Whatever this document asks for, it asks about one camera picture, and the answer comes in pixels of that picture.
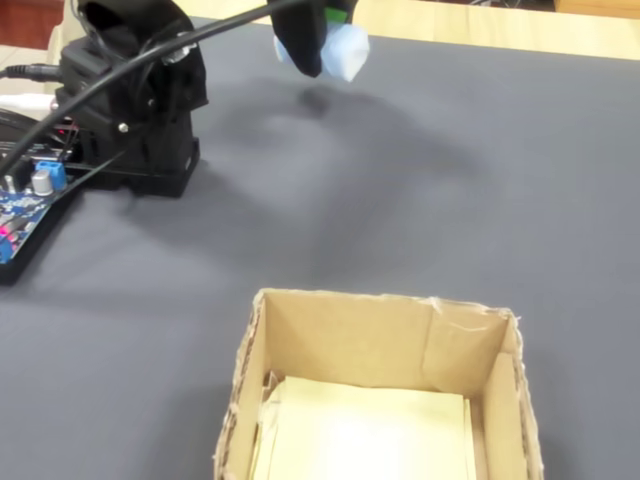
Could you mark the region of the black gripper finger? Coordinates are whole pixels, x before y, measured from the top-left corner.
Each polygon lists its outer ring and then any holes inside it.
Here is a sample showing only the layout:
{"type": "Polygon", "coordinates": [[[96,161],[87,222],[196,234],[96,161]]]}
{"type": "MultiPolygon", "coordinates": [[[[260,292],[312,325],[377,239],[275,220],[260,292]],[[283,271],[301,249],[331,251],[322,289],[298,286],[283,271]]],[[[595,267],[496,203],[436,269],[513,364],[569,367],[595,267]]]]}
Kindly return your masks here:
{"type": "Polygon", "coordinates": [[[315,78],[322,72],[326,40],[323,1],[268,1],[276,38],[300,73],[315,78]]]}
{"type": "Polygon", "coordinates": [[[358,0],[326,0],[325,17],[330,23],[351,24],[358,0]]]}

